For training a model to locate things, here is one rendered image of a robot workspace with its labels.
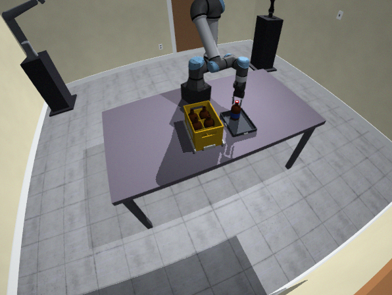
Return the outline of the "yellow crate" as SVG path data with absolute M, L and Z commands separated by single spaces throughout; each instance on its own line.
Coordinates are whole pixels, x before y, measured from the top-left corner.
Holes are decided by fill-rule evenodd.
M 203 108 L 201 109 L 196 109 L 194 110 L 194 113 L 197 114 L 198 121 L 201 122 L 202 124 L 202 129 L 201 130 L 194 130 L 192 122 L 190 121 L 190 118 L 188 114 L 190 113 L 190 108 L 192 107 L 198 107 L 198 106 L 206 106 L 207 111 L 209 114 L 211 114 L 211 118 L 214 119 L 214 126 L 205 128 L 204 127 L 204 120 L 201 120 L 199 117 L 199 113 Z M 196 145 L 195 149 L 196 151 L 203 150 L 203 147 L 205 146 L 210 146 L 212 144 L 215 144 L 216 146 L 222 145 L 222 138 L 223 138 L 223 131 L 224 131 L 224 125 L 222 124 L 221 120 L 219 119 L 218 115 L 216 114 L 216 111 L 212 107 L 211 103 L 197 103 L 192 105 L 191 107 L 188 107 L 184 111 L 185 115 L 185 123 L 187 126 L 187 129 L 189 130 L 189 134 L 191 136 L 191 139 L 193 141 L 194 146 Z

